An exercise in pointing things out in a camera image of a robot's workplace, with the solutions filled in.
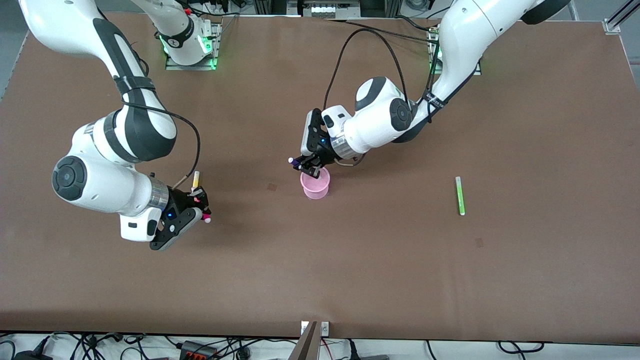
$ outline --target plastic cup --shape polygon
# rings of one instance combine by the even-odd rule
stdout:
[[[331,176],[326,168],[320,169],[320,176],[316,179],[305,173],[300,174],[300,184],[309,199],[322,199],[329,192]]]

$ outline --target metal mounting plate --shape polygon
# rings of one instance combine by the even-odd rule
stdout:
[[[305,333],[305,329],[309,325],[309,322],[302,321],[300,322],[300,336]],[[329,322],[321,322],[320,323],[320,336],[323,338],[327,338],[329,336]]]

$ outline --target brown table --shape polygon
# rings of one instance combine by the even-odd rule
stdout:
[[[517,24],[414,141],[330,167],[330,195],[311,201],[286,159],[356,27],[242,18],[216,71],[170,72],[144,15],[109,18],[200,129],[214,220],[153,252],[121,239],[116,215],[57,198],[73,132],[119,98],[100,61],[29,37],[0,103],[0,328],[295,336],[318,319],[334,337],[640,341],[640,94],[601,24]],[[389,40],[417,98],[426,46]],[[329,105],[353,111],[379,75],[399,85],[384,45],[358,35]],[[178,127],[139,170],[173,183],[189,168]]]

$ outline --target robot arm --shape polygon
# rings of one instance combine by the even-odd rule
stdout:
[[[296,170],[318,177],[319,169],[335,160],[360,157],[389,142],[412,140],[467,83],[487,47],[524,14],[549,2],[558,1],[454,1],[440,23],[442,74],[431,90],[426,89],[414,103],[388,78],[367,80],[356,93],[353,116],[341,105],[322,112],[315,109],[307,115],[302,155],[290,163]]]
[[[174,0],[131,0],[151,19],[169,57],[193,65],[212,52],[211,20],[187,15]]]
[[[73,205],[120,214],[123,238],[166,248],[203,212],[211,212],[204,191],[189,197],[135,170],[137,163],[168,155],[175,143],[175,124],[162,112],[153,81],[124,34],[92,0],[20,0],[20,7],[31,32],[47,47],[102,60],[123,101],[132,104],[74,133],[71,150],[54,168],[55,192]]]

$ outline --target yellow marker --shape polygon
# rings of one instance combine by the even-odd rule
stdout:
[[[193,186],[191,188],[195,189],[198,187],[199,184],[200,184],[200,172],[199,171],[193,172]]]

